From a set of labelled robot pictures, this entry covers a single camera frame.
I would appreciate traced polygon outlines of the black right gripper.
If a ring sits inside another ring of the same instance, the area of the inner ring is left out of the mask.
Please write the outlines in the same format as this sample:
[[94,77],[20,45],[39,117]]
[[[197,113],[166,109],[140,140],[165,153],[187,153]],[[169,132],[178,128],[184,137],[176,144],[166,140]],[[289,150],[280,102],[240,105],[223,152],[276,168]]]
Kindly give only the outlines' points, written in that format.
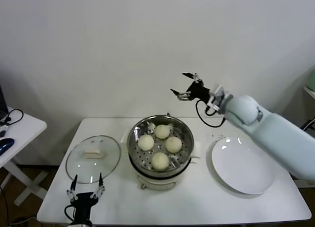
[[186,92],[178,92],[170,89],[178,100],[194,100],[198,99],[196,103],[196,111],[198,110],[198,103],[203,102],[206,105],[205,111],[210,109],[218,112],[222,101],[222,85],[217,85],[214,89],[210,90],[204,86],[202,79],[199,78],[197,73],[184,72],[182,75],[194,80]]

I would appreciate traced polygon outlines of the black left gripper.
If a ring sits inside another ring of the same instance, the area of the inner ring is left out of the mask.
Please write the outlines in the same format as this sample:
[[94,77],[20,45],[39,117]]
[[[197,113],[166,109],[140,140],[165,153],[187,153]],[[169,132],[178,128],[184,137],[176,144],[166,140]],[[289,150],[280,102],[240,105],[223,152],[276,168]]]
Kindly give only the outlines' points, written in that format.
[[76,174],[66,194],[71,202],[71,206],[75,209],[74,221],[89,221],[91,208],[98,203],[98,200],[105,192],[102,173],[99,174],[98,187],[94,192],[76,194],[77,178],[78,175]]

